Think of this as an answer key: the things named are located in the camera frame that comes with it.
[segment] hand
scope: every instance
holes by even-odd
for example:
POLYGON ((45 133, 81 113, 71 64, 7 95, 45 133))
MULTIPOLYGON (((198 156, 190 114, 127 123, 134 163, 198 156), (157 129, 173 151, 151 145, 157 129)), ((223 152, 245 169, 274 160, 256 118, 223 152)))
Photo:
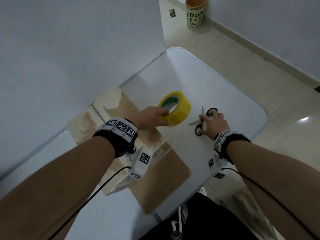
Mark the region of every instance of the hand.
POLYGON ((152 130, 158 126, 168 126, 165 120, 159 120, 159 115, 166 115, 169 111, 163 108, 149 106, 144 110, 129 116, 127 119, 137 127, 138 130, 152 130))
POLYGON ((204 134, 211 140, 214 140, 215 136, 223 131, 229 130, 230 127, 228 122, 223 119, 223 113, 218 113, 215 109, 211 110, 212 119, 204 114, 200 114, 199 117, 202 118, 207 123, 207 129, 201 129, 198 131, 199 134, 204 134))

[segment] tape roll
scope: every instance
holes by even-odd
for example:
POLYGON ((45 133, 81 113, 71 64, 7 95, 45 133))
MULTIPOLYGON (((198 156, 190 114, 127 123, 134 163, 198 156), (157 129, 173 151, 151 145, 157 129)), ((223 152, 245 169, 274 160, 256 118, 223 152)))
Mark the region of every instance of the tape roll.
POLYGON ((191 103, 190 101, 183 95, 180 91, 175 91, 169 93, 165 96, 161 102, 159 103, 158 107, 162 109, 171 110, 174 106, 173 111, 168 113, 165 116, 160 115, 160 120, 166 120, 169 122, 169 126, 176 126, 179 125, 182 121, 184 121, 191 110, 191 103))

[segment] brown cardboard box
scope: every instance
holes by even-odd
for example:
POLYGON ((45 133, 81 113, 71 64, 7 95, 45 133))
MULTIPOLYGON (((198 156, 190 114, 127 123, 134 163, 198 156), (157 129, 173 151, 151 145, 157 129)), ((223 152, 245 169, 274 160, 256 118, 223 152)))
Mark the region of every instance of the brown cardboard box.
MULTIPOLYGON (((103 121, 110 117, 125 118, 139 111, 120 88, 107 90, 92 106, 67 123, 67 128, 77 144, 91 138, 103 121)), ((132 179, 127 176, 128 170, 125 169, 108 182, 102 192, 108 195, 129 187, 143 211, 149 214, 177 189, 191 172, 157 129, 138 131, 135 147, 140 149, 142 146, 148 147, 154 153, 146 175, 139 180, 132 179)), ((131 161, 126 156, 115 159, 99 185, 104 184, 119 169, 130 165, 131 161)))

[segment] dark object on floor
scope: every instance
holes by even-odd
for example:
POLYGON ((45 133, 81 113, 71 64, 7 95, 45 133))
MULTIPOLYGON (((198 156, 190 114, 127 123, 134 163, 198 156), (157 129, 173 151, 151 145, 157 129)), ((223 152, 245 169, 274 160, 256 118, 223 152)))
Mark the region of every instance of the dark object on floor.
MULTIPOLYGON (((227 208, 207 196, 196 193, 186 202, 188 217, 182 222, 182 239, 246 239, 258 240, 256 236, 227 208)), ((170 239, 172 221, 178 221, 178 212, 159 223, 140 240, 170 239)))
POLYGON ((320 86, 319 86, 319 87, 316 87, 315 90, 316 90, 317 92, 320 92, 320 86))
POLYGON ((171 10, 169 10, 169 12, 170 12, 170 17, 175 17, 176 16, 176 13, 174 12, 174 9, 171 9, 171 10))

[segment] trash can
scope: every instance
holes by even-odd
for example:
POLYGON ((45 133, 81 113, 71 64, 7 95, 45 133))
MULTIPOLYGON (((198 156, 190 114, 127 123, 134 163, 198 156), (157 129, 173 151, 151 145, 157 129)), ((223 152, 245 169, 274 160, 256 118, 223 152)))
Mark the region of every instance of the trash can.
POLYGON ((190 30, 200 28, 207 0, 186 0, 186 25, 190 30))

